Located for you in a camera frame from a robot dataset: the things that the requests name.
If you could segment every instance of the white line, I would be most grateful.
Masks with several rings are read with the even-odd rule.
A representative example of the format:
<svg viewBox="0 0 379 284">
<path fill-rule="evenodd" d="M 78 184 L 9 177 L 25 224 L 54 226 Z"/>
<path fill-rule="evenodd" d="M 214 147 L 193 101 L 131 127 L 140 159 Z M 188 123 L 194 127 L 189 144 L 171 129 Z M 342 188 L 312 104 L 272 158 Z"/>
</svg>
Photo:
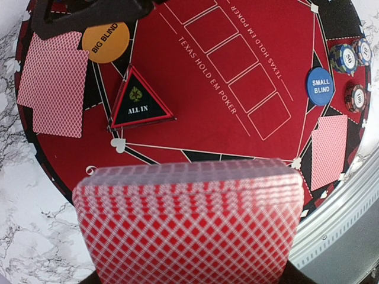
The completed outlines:
<svg viewBox="0 0 379 284">
<path fill-rule="evenodd" d="M 107 99 L 107 105 L 109 106 L 110 110 L 111 110 L 111 105 L 109 104 L 109 100 L 108 100 L 108 94 L 107 94 L 107 90 L 105 88 L 105 85 L 104 85 L 104 81 L 102 79 L 102 75 L 101 75 L 101 69 L 100 69 L 100 65 L 97 63 L 97 68 L 99 70 L 99 75 L 100 75 L 100 79 L 101 79 L 101 84 L 102 84 L 102 89 L 104 90 L 104 93 L 105 93 L 105 97 Z"/>
<path fill-rule="evenodd" d="M 192 163 L 192 161 L 190 160 L 190 158 L 184 153 L 183 150 L 180 150 L 180 152 L 182 152 L 183 156 L 190 162 Z"/>
<path fill-rule="evenodd" d="M 102 95 L 101 95 L 101 91 L 100 91 L 100 85 L 99 85 L 99 81 L 98 81 L 97 76 L 96 76 L 95 63 L 94 62 L 92 62 L 92 67 L 94 68 L 96 84 L 97 84 L 97 88 L 99 90 L 99 96 L 100 96 L 100 99 L 101 99 L 101 102 L 102 102 L 102 106 L 104 107 L 105 116 L 107 117 L 107 119 L 109 119 L 108 115 L 107 115 L 107 110 L 105 109 L 104 101 L 102 100 Z"/>
<path fill-rule="evenodd" d="M 166 18 L 162 15 L 162 13 L 159 13 L 159 15 L 165 20 L 165 22 L 167 23 L 167 25 L 169 25 L 169 27 L 171 28 L 171 30 L 173 30 L 175 34 L 178 34 L 178 33 L 175 31 L 174 27 L 171 26 L 170 23 L 166 20 Z"/>
<path fill-rule="evenodd" d="M 260 102 L 258 102 L 256 105 L 254 105 L 251 109 L 248 109 L 248 110 L 245 110 L 245 107 L 243 106 L 243 104 L 240 102 L 240 100 L 238 99 L 237 95 L 234 93 L 233 89 L 232 89 L 232 85 L 237 82 L 237 80 L 239 80 L 240 78 L 244 77 L 245 75 L 247 75 L 250 71 L 253 71 L 253 69 L 255 68 L 258 68 L 258 67 L 261 67 L 262 70 L 266 73 L 266 76 L 267 78 L 269 79 L 269 81 L 271 82 L 271 85 L 274 87 L 274 90 L 268 94 L 264 99 L 262 99 Z M 255 109 L 257 109 L 258 106 L 262 105 L 263 103 L 265 103 L 270 97 L 274 96 L 275 92 L 277 91 L 277 87 L 274 85 L 273 81 L 271 80 L 270 76 L 268 76 L 268 73 L 266 71 L 266 69 L 263 67 L 262 63 L 258 63 L 256 65 L 254 65 L 253 68 L 247 70 L 244 74 L 242 74 L 241 76 L 239 77 L 236 77 L 235 80 L 233 80 L 231 83 L 229 83 L 228 85 L 229 87 L 229 90 L 232 92 L 233 96 L 236 98 L 236 100 L 238 101 L 238 103 L 240 104 L 241 108 L 246 112 L 246 113 L 250 113 L 250 112 L 253 112 Z"/>
<path fill-rule="evenodd" d="M 243 129 L 245 129 L 245 131 L 246 131 L 246 133 L 248 134 L 248 136 L 251 137 L 249 131 L 248 131 L 248 130 L 246 129 L 246 127 L 243 125 L 243 123 L 242 123 L 242 121 L 241 121 L 241 119 L 239 118 L 238 115 L 236 115 L 236 118 L 238 119 L 239 123 L 241 123 Z"/>
<path fill-rule="evenodd" d="M 143 157 L 145 157 L 145 158 L 147 158 L 147 159 L 149 159 L 149 160 L 151 160 L 151 161 L 153 161 L 153 162 L 155 162 L 155 163 L 157 163 L 157 164 L 160 164 L 160 163 L 158 163 L 156 160 L 150 158 L 150 157 L 147 156 L 147 155 L 142 154 L 141 152 L 137 151 L 136 149 L 133 149 L 133 148 L 131 148 L 131 149 L 132 149 L 134 152 L 140 154 L 141 156 L 143 156 Z"/>
<path fill-rule="evenodd" d="M 303 158 L 304 157 L 304 155 L 305 155 L 305 153 L 308 151 L 308 148 L 309 148 L 309 145 L 310 145 L 310 142 L 308 143 L 308 145 L 307 145 L 307 147 L 305 147 L 304 149 L 303 149 L 303 155 L 301 156 L 301 158 Z"/>
<path fill-rule="evenodd" d="M 358 37 L 358 36 L 356 36 L 356 37 L 336 37 L 336 38 L 329 38 L 329 39 L 327 39 L 327 41 L 329 41 L 329 40 L 347 40 L 348 38 L 361 38 L 361 37 Z"/>
<path fill-rule="evenodd" d="M 313 45 L 312 45 L 312 61 L 310 63 L 310 67 L 313 67 L 313 56 L 314 56 L 314 40 L 316 38 L 316 14 L 313 13 Z"/>
<path fill-rule="evenodd" d="M 279 125 L 279 126 L 273 131 L 273 132 L 271 132 L 270 135 L 268 135 L 268 136 L 266 136 L 265 138 L 263 138 L 262 135 L 261 135 L 261 133 L 259 132 L 258 128 L 255 126 L 253 120 L 251 119 L 251 117 L 250 117 L 250 115 L 249 115 L 249 120 L 250 120 L 251 124 L 254 126 L 256 132 L 258 133 L 259 137 L 260 137 L 263 141 L 265 141 L 267 138 L 269 138 L 270 136 L 272 136 L 275 132 L 277 132 L 277 131 L 279 130 L 279 128 L 281 128 L 285 123 L 287 123 L 287 121 L 289 121 L 289 120 L 292 118 L 292 115 L 291 115 L 290 111 L 288 110 L 287 106 L 285 105 L 285 103 L 284 103 L 284 101 L 283 101 L 281 95 L 280 95 L 278 92 L 276 92 L 276 93 L 274 94 L 274 96 L 276 96 L 276 95 L 278 95 L 279 99 L 282 101 L 282 104 L 283 104 L 285 110 L 287 111 L 287 113 L 288 113 L 288 115 L 289 115 L 290 117 L 288 117 L 288 118 L 287 118 L 287 119 L 286 119 L 281 125 Z"/>
<path fill-rule="evenodd" d="M 287 86 L 285 85 L 283 79 L 280 79 L 280 81 L 282 81 L 282 84 L 283 84 L 283 86 L 285 87 L 285 90 L 287 91 L 288 95 L 290 96 L 291 101 L 294 101 L 294 99 L 292 98 L 292 96 L 291 96 L 291 94 L 290 94 L 290 91 L 288 90 Z"/>
<path fill-rule="evenodd" d="M 210 10 L 210 9 L 212 9 L 212 8 L 214 8 L 214 7 L 217 6 L 217 2 L 214 1 L 214 5 L 213 5 L 213 6 L 211 6 L 211 7 L 207 8 L 207 9 L 205 9 L 203 12 L 197 14 L 196 16 L 193 16 L 193 17 L 190 18 L 189 20 L 186 20 L 185 22 L 182 22 L 182 21 L 178 18 L 178 16 L 176 16 L 176 13 L 174 13 L 173 10 L 171 10 L 171 8 L 169 7 L 169 5 L 167 5 L 167 3 L 163 3 L 163 4 L 166 6 L 166 8 L 172 13 L 172 15 L 174 15 L 174 17 L 175 17 L 175 18 L 176 18 L 176 19 L 177 19 L 182 25 L 184 25 L 184 24 L 188 24 L 189 22 L 193 22 L 194 20 L 198 19 L 200 16 L 206 14 L 206 12 L 207 12 L 208 10 Z"/>
<path fill-rule="evenodd" d="M 131 50 L 130 50 L 130 57 L 129 57 L 129 64 L 131 63 L 131 57 L 133 55 L 133 50 L 134 50 L 134 42 L 137 36 L 137 26 L 138 26 L 138 21 L 136 21 L 136 26 L 134 28 L 134 37 L 133 37 L 133 42 L 131 43 Z"/>
<path fill-rule="evenodd" d="M 333 74 L 333 68 L 330 64 L 330 60 L 329 60 L 329 48 L 327 47 L 327 43 L 326 43 L 326 36 L 325 36 L 325 30 L 324 30 L 324 26 L 322 24 L 322 21 L 320 19 L 320 14 L 317 15 L 317 22 L 319 23 L 319 28 L 321 30 L 321 34 L 322 34 L 322 37 L 323 37 L 323 42 L 324 42 L 324 48 L 325 48 L 325 54 L 327 55 L 327 62 L 328 62 L 328 68 L 329 68 L 329 73 L 333 79 L 333 86 L 334 86 L 334 90 L 336 92 L 336 84 L 334 82 L 334 74 Z"/>
<path fill-rule="evenodd" d="M 306 118 L 307 118 L 308 102 L 309 102 L 309 99 L 308 99 L 308 101 L 307 101 L 307 103 L 306 103 L 306 111 L 304 112 L 303 129 L 302 129 L 302 131 L 301 131 L 301 136 L 300 136 L 300 141 L 299 141 L 299 143 L 298 143 L 298 148 L 297 148 L 297 154 L 296 154 L 296 157 L 298 157 L 299 152 L 300 152 L 301 141 L 302 141 L 302 139 L 303 139 L 304 128 L 305 128 L 305 126 L 306 126 Z"/>
<path fill-rule="evenodd" d="M 227 80 L 224 78 L 224 76 L 221 74 L 221 72 L 219 71 L 219 69 L 216 67 L 216 65 L 213 63 L 213 61 L 211 60 L 210 55 L 211 55 L 212 53 L 214 53 L 216 50 L 218 50 L 219 48 L 221 48 L 221 47 L 227 45 L 227 44 L 230 43 L 232 40 L 235 40 L 235 39 L 238 38 L 238 37 L 241 37 L 242 40 L 246 43 L 248 49 L 250 49 L 250 51 L 251 51 L 251 53 L 254 55 L 256 61 L 255 61 L 253 64 L 251 64 L 249 67 L 247 67 L 247 68 L 245 68 L 244 70 L 242 70 L 239 74 L 235 75 L 233 78 L 231 78 L 231 79 L 229 79 L 229 80 L 227 81 Z M 244 74 L 245 71 L 247 71 L 247 70 L 249 70 L 249 69 L 252 69 L 253 67 L 255 67 L 255 66 L 259 63 L 259 59 L 258 59 L 258 57 L 255 55 L 255 53 L 254 53 L 254 51 L 252 50 L 252 48 L 250 47 L 250 45 L 248 44 L 248 42 L 245 40 L 245 38 L 244 38 L 243 35 L 241 35 L 241 34 L 237 34 L 235 37 L 231 38 L 229 41 L 225 42 L 224 44 L 218 46 L 216 49 L 212 50 L 212 52 L 209 52 L 209 53 L 207 54 L 207 58 L 208 58 L 208 60 L 210 61 L 210 63 L 213 65 L 213 67 L 215 68 L 215 70 L 217 71 L 217 73 L 221 76 L 221 78 L 223 78 L 223 80 L 224 80 L 225 83 L 230 83 L 231 81 L 235 80 L 235 79 L 236 79 L 237 77 L 239 77 L 240 75 Z"/>
<path fill-rule="evenodd" d="M 298 2 L 304 4 L 305 6 L 308 6 L 309 8 L 311 7 L 311 5 L 304 3 L 304 2 L 301 2 L 300 0 L 298 0 Z"/>
<path fill-rule="evenodd" d="M 209 14 L 209 13 L 211 13 L 211 12 L 214 12 L 214 11 L 217 10 L 217 9 L 219 9 L 219 10 L 225 15 L 225 17 L 230 21 L 230 23 L 232 24 L 232 26 L 235 28 L 236 32 L 235 32 L 234 34 L 230 35 L 228 38 L 225 38 L 221 43 L 216 44 L 216 46 L 214 46 L 214 47 L 212 47 L 212 48 L 210 48 L 210 49 L 208 49 L 208 50 L 205 51 L 205 50 L 203 49 L 203 47 L 202 47 L 202 46 L 197 42 L 197 40 L 194 38 L 194 36 L 190 33 L 190 31 L 187 29 L 187 26 L 188 26 L 189 24 L 191 24 L 191 22 L 189 22 L 188 24 L 186 24 L 186 25 L 184 26 L 185 30 L 186 30 L 186 31 L 188 32 L 188 34 L 192 37 L 192 39 L 194 40 L 194 42 L 198 45 L 198 47 L 201 49 L 201 51 L 202 51 L 203 53 L 211 52 L 212 50 L 216 49 L 218 46 L 222 45 L 224 42 L 228 41 L 230 38 L 234 37 L 236 34 L 239 33 L 239 30 L 237 29 L 236 25 L 235 25 L 235 24 L 233 23 L 233 21 L 228 17 L 228 15 L 224 12 L 224 10 L 221 9 L 220 6 L 217 6 L 217 7 L 215 7 L 214 9 L 209 10 L 206 14 L 204 14 L 204 16 L 207 15 L 207 14 Z"/>
<path fill-rule="evenodd" d="M 334 107 L 332 107 L 332 106 L 330 106 L 330 107 L 331 107 L 332 109 L 334 109 L 336 112 L 339 112 L 340 114 L 345 115 L 345 114 L 343 114 L 342 112 L 340 112 L 339 110 L 335 109 Z M 354 120 L 352 120 L 352 119 L 349 118 L 349 117 L 348 117 L 348 119 L 349 119 L 350 121 L 354 122 L 356 125 L 359 124 L 359 123 L 355 122 Z"/>
<path fill-rule="evenodd" d="M 120 76 L 121 76 L 122 78 L 124 78 L 124 75 L 121 74 L 121 72 L 117 69 L 116 65 L 115 65 L 113 62 L 111 62 L 111 63 L 112 63 L 112 65 L 113 65 L 113 67 L 116 69 L 117 73 L 120 74 Z"/>
<path fill-rule="evenodd" d="M 317 52 L 316 52 L 315 50 L 313 50 L 313 54 L 316 55 L 317 60 L 318 60 L 318 61 L 320 62 L 320 64 L 321 64 L 321 67 L 324 68 L 324 66 L 322 65 L 322 62 L 321 62 L 321 60 L 320 60 L 320 57 L 319 57 L 319 55 L 317 54 Z"/>
<path fill-rule="evenodd" d="M 307 114 L 309 114 L 309 112 L 311 112 L 312 110 L 314 110 L 315 107 L 316 107 L 316 106 L 314 105 L 310 110 L 308 110 L 308 111 L 307 111 Z"/>
<path fill-rule="evenodd" d="M 264 159 L 264 160 L 270 159 L 270 158 L 267 158 L 267 157 L 244 156 L 244 155 L 230 154 L 230 153 L 218 153 L 218 152 L 202 151 L 202 150 L 194 150 L 194 149 L 180 149 L 180 148 L 173 148 L 173 147 L 154 146 L 154 145 L 128 143 L 128 142 L 126 142 L 126 145 L 142 146 L 142 147 L 157 148 L 157 149 L 176 150 L 176 151 L 191 151 L 191 152 L 199 152 L 199 153 L 207 153 L 207 154 L 217 154 L 217 155 L 227 155 L 227 156 L 236 156 L 236 157 L 253 158 L 253 159 Z M 285 162 L 291 162 L 291 163 L 293 162 L 292 160 L 286 160 L 286 159 L 281 159 L 281 160 L 285 161 Z"/>
<path fill-rule="evenodd" d="M 132 157 L 134 157 L 134 158 L 136 158 L 136 159 L 138 159 L 138 160 L 144 162 L 145 164 L 150 164 L 150 163 L 148 163 L 147 161 L 142 160 L 141 158 L 139 158 L 139 157 L 137 157 L 137 156 L 131 154 L 130 152 L 128 152 L 128 151 L 126 151 L 126 150 L 124 151 L 124 153 L 131 155 Z"/>
</svg>

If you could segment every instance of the deck of cards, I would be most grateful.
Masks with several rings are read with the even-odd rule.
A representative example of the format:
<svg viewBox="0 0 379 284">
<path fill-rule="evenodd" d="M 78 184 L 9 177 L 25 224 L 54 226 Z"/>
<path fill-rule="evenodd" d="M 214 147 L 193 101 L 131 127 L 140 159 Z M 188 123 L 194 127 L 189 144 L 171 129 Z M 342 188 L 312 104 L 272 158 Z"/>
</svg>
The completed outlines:
<svg viewBox="0 0 379 284">
<path fill-rule="evenodd" d="M 303 209 L 279 160 L 98 169 L 73 191 L 103 283 L 275 283 Z"/>
</svg>

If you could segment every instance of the white marble countertop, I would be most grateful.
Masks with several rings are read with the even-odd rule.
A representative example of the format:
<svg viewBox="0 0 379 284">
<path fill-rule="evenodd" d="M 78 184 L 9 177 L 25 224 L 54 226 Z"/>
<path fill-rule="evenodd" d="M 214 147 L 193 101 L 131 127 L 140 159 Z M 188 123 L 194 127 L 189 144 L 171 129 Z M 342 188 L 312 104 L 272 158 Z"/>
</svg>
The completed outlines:
<svg viewBox="0 0 379 284">
<path fill-rule="evenodd" d="M 355 171 L 379 141 L 379 1 L 353 2 L 375 56 L 370 114 Z M 11 283 L 78 283 L 94 267 L 75 210 L 34 157 L 15 100 L 14 54 L 27 4 L 0 0 L 0 274 Z"/>
</svg>

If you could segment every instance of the playing card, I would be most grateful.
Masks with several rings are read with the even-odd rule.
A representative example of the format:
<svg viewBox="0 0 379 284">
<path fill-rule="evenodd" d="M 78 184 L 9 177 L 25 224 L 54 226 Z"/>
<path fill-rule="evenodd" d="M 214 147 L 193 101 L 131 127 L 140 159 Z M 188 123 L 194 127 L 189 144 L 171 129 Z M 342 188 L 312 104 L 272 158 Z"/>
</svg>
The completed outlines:
<svg viewBox="0 0 379 284">
<path fill-rule="evenodd" d="M 319 128 L 312 131 L 311 190 L 339 179 L 346 152 L 348 117 L 337 115 L 319 119 Z"/>
<path fill-rule="evenodd" d="M 78 214 L 103 283 L 274 283 L 301 207 L 300 199 L 200 214 Z"/>
<path fill-rule="evenodd" d="M 37 34 L 33 34 L 24 63 L 18 90 L 17 103 L 32 108 L 36 96 L 36 78 L 41 76 L 38 66 L 38 52 L 43 50 L 76 50 L 82 34 L 76 31 L 59 35 L 48 40 L 42 40 Z"/>
<path fill-rule="evenodd" d="M 33 102 L 33 131 L 80 138 L 85 76 L 86 50 L 40 51 L 37 53 Z"/>
<path fill-rule="evenodd" d="M 92 203 L 91 201 L 78 202 L 76 206 L 85 209 L 93 214 L 120 214 L 120 215 L 160 215 L 160 214 L 189 214 L 201 213 L 201 212 L 219 212 L 219 211 L 232 211 L 239 209 L 249 209 L 253 206 L 259 206 L 260 204 L 279 205 L 285 200 L 293 201 L 296 199 L 294 196 L 294 188 L 298 188 L 299 185 L 286 186 L 279 191 L 273 193 L 266 190 L 244 191 L 239 193 L 226 193 L 209 196 L 196 196 L 193 200 L 187 200 L 186 198 L 178 198 L 176 201 L 172 200 L 171 196 L 165 196 L 167 199 L 160 204 L 151 202 L 147 204 L 141 204 L 141 202 L 125 202 L 123 200 L 116 200 L 115 202 L 107 202 L 102 200 L 100 203 Z M 267 197 L 262 196 L 281 196 L 281 199 L 273 197 L 271 200 L 267 200 Z"/>
</svg>

